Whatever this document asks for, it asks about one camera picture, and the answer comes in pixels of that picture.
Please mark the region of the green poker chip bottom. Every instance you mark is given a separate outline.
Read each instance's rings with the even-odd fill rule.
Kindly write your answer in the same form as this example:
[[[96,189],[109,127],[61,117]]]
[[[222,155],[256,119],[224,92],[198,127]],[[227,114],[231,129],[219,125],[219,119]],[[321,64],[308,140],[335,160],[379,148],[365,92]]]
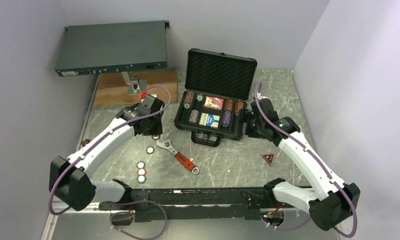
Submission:
[[[140,184],[145,183],[146,182],[146,176],[145,175],[139,175],[137,177],[137,182],[140,183]]]

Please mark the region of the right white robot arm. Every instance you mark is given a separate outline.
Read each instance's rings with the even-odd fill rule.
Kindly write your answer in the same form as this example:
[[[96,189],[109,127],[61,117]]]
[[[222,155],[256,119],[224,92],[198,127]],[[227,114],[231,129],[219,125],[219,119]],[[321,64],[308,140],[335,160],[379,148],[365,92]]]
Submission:
[[[347,238],[352,237],[357,228],[358,186],[347,184],[335,174],[314,151],[295,121],[278,116],[270,99],[255,99],[246,115],[246,135],[266,139],[280,148],[300,169],[312,188],[306,190],[277,178],[264,185],[264,203],[270,208],[280,203],[296,207],[308,213],[323,231],[336,229],[336,225],[352,217],[352,231],[346,234]]]

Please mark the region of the red playing card deck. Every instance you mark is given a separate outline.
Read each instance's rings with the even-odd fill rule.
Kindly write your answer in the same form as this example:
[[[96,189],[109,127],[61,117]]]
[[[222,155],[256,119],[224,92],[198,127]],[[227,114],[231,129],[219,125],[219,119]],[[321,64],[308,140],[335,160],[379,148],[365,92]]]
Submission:
[[[204,101],[204,107],[214,110],[222,110],[224,104],[224,99],[212,96],[206,96]]]

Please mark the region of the green poker chip top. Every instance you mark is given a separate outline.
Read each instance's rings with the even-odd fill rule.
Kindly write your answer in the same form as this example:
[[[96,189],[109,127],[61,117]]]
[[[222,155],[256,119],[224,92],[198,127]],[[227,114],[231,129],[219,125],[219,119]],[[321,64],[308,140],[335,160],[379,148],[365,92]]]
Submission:
[[[148,147],[146,148],[146,153],[147,153],[147,154],[151,155],[151,154],[153,154],[154,152],[155,152],[155,148],[154,148],[153,146],[148,146]]]

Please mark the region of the green poker chip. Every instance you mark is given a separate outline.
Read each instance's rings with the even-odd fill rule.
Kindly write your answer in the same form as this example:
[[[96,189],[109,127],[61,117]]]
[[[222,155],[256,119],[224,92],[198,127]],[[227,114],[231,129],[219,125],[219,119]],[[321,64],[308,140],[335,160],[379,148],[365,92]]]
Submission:
[[[154,152],[155,152],[155,148],[154,148],[153,146],[148,146],[148,147],[146,148],[146,153],[147,153],[147,154],[151,155],[151,154],[153,154]]]
[[[140,183],[140,184],[145,183],[146,182],[146,176],[145,175],[139,175],[137,177],[137,182]]]
[[[145,162],[143,162],[143,161],[139,161],[139,162],[137,162],[137,164],[136,164],[136,167],[137,167],[138,169],[144,169],[145,166],[146,166],[146,164],[145,164]]]

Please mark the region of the black poker set case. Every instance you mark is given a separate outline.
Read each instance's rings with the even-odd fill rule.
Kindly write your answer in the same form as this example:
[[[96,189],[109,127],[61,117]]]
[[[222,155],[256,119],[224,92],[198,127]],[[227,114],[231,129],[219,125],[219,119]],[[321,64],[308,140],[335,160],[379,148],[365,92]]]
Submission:
[[[187,54],[187,68],[185,76],[185,90],[182,93],[181,102],[174,118],[176,128],[189,131],[191,141],[205,146],[217,147],[222,139],[238,141],[239,116],[235,115],[237,102],[244,102],[242,111],[247,110],[247,100],[254,80],[257,61],[249,57],[241,57],[226,53],[212,52],[198,48],[192,48]],[[189,109],[183,107],[183,101],[188,91],[195,96]],[[224,99],[223,109],[216,110],[205,108],[204,101],[196,101],[196,95],[217,97]],[[229,127],[222,127],[224,105],[227,99],[234,100],[232,119]],[[211,128],[188,122],[192,110],[198,110],[200,115],[208,113],[220,116],[218,128]]]

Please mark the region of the blue texas holdem card box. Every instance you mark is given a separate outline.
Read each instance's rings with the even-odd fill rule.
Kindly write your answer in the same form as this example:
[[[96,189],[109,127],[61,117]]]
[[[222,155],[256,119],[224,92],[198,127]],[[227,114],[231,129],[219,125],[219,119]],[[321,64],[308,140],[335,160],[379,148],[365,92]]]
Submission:
[[[200,115],[199,125],[217,129],[220,123],[220,116],[210,113],[202,113]]]

